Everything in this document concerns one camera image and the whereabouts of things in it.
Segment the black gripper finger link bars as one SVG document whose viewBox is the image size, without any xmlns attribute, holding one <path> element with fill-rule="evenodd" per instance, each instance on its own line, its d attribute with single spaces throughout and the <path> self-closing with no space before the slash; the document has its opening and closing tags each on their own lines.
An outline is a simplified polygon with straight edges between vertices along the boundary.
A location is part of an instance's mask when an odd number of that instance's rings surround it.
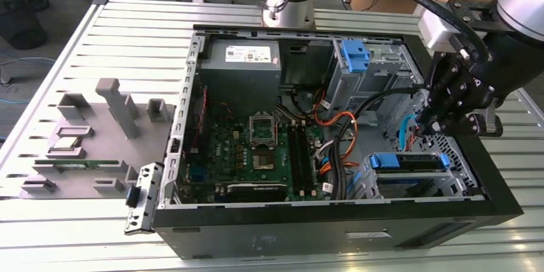
<svg viewBox="0 0 544 272">
<path fill-rule="evenodd" d="M 466 121 L 469 135 L 484 137 L 502 136 L 502 123 L 496 115 L 494 108 L 485 108 L 476 113 L 469 113 Z"/>
</svg>

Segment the black gripper finger with plate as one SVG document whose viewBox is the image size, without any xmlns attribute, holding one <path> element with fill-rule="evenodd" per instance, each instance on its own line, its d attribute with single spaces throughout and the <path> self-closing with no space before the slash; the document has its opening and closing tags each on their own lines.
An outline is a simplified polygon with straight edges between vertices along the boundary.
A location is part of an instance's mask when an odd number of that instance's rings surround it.
<svg viewBox="0 0 544 272">
<path fill-rule="evenodd" d="M 428 97 L 418 113 L 420 135 L 450 135 L 461 118 L 461 98 L 466 90 L 462 65 L 456 55 L 434 52 L 430 72 L 425 77 Z"/>
</svg>

